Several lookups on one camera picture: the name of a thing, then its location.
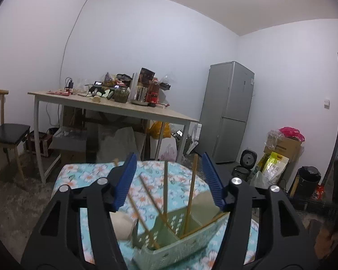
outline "wooden chair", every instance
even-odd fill
[[[24,185],[26,185],[25,176],[23,169],[20,164],[19,160],[19,154],[18,154],[18,145],[22,140],[25,139],[26,136],[28,136],[28,140],[30,143],[30,126],[28,125],[22,125],[22,124],[8,124],[4,122],[4,100],[5,100],[5,94],[8,94],[9,92],[7,90],[0,90],[0,148],[4,150],[6,153],[6,158],[8,164],[10,164],[8,149],[13,149],[16,162],[18,164],[18,170],[21,174],[22,179],[24,180]],[[29,153],[30,153],[30,159],[31,163],[33,165],[33,158],[32,158],[32,151],[31,151],[31,145],[29,145]]]

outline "floral tablecloth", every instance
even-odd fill
[[[67,184],[72,189],[79,187],[89,186],[92,182],[101,177],[106,177],[111,169],[114,167],[114,163],[102,163],[102,164],[68,164],[65,165],[56,182],[53,189],[53,195],[61,185]],[[164,162],[159,161],[138,161],[137,171],[135,172],[132,185],[130,187],[130,194],[133,196],[134,201],[137,204],[139,212],[145,220],[149,229],[154,226],[154,221],[157,216],[157,212],[153,205],[150,203],[144,188],[139,181],[139,174],[142,174],[146,184],[151,189],[152,194],[157,204],[163,204],[162,183],[164,175]],[[169,162],[168,164],[168,210],[174,210],[184,207],[188,204],[191,170],[178,164]],[[208,185],[196,177],[194,196],[199,192],[209,190]],[[126,212],[136,219],[136,215],[131,208],[128,199],[125,204],[119,209]],[[80,226],[81,226],[81,240],[84,249],[85,260],[91,263],[95,263],[93,251],[91,248],[89,226],[87,220],[87,209],[80,209]],[[179,263],[169,267],[173,270],[209,270],[212,268],[217,253],[219,251],[224,231],[227,223],[225,223],[209,242],[208,246],[193,254],[192,256],[182,260]],[[143,232],[143,229],[139,227],[139,233]],[[258,240],[258,223],[254,220],[251,221],[250,237],[247,248],[247,255],[245,257],[245,263],[248,263],[255,255]],[[128,269],[137,269],[132,262],[133,249],[130,247],[128,241],[118,241],[122,255],[128,266]]]

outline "metal bolt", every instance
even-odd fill
[[[67,190],[69,190],[69,186],[68,185],[62,185],[59,188],[59,191],[62,192],[62,193],[66,192]]]
[[[280,187],[278,187],[277,185],[272,185],[271,187],[270,187],[270,190],[272,191],[272,192],[279,192],[280,191]]]
[[[100,178],[96,181],[99,185],[105,185],[108,182],[107,178]]]
[[[240,185],[242,183],[242,179],[241,178],[232,178],[232,183],[234,185]]]

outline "silver refrigerator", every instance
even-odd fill
[[[236,160],[247,124],[254,73],[237,62],[211,65],[196,152],[216,163]]]

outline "small table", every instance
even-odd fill
[[[57,94],[47,94],[46,91],[28,92],[28,94],[34,95],[34,140],[36,151],[40,151],[39,103],[41,101],[47,103],[61,104],[64,106],[71,106],[74,108],[88,109],[96,112],[123,115],[127,117],[134,117],[153,121],[161,121],[162,126],[160,130],[160,137],[156,149],[155,159],[158,159],[159,156],[159,150],[161,146],[161,141],[163,139],[165,122],[184,125],[183,138],[179,146],[176,161],[178,161],[178,159],[180,160],[183,155],[185,140],[188,136],[190,123],[198,122],[198,120],[196,119],[187,117],[183,114],[180,114],[179,112],[175,112],[170,109],[162,109],[159,107],[152,108],[150,106],[134,105],[131,103],[118,103],[116,101],[107,100],[105,98],[102,98],[100,103],[96,103],[91,100],[92,97],[85,97],[73,94],[69,96],[61,96]],[[60,156],[58,156],[55,159],[55,161],[51,164],[51,166],[47,169],[46,172],[44,172],[44,168],[42,166],[40,153],[36,153],[36,158],[41,181],[45,184],[48,175],[50,174],[55,164],[59,161]]]
[[[62,185],[69,185],[72,189],[89,186],[98,178],[106,177],[113,167],[114,163],[84,163],[65,165],[55,182],[52,195],[54,195]],[[168,173],[170,180],[168,182],[168,211],[172,211],[188,204],[192,172],[190,169],[180,165],[179,163],[169,162]],[[162,177],[164,175],[164,162],[138,161],[137,170],[129,189],[132,198],[138,207],[140,215],[145,220],[145,223],[150,230],[154,226],[154,221],[158,213],[151,204],[144,188],[141,185],[141,182],[138,178],[140,174],[144,178],[145,182],[150,186],[152,195],[156,202],[159,204],[159,206],[161,206],[163,203]],[[204,182],[199,177],[196,177],[194,196],[207,190],[209,190],[209,186],[206,184],[206,182]],[[128,202],[128,199],[126,199],[125,204],[119,209],[119,211],[130,214],[133,219],[136,217],[130,203]],[[176,264],[173,264],[172,266],[169,266],[167,269],[210,270],[222,243],[226,225],[227,223],[225,223],[218,230],[206,248],[196,252],[195,254]],[[254,220],[251,220],[251,229],[245,263],[251,261],[255,256],[258,241],[258,227],[258,223],[256,223]],[[86,208],[80,209],[80,228],[81,242],[83,245],[85,260],[90,263],[95,263],[93,251],[91,248]],[[128,269],[138,270],[132,261],[134,250],[130,246],[130,242],[118,241],[118,244]]]

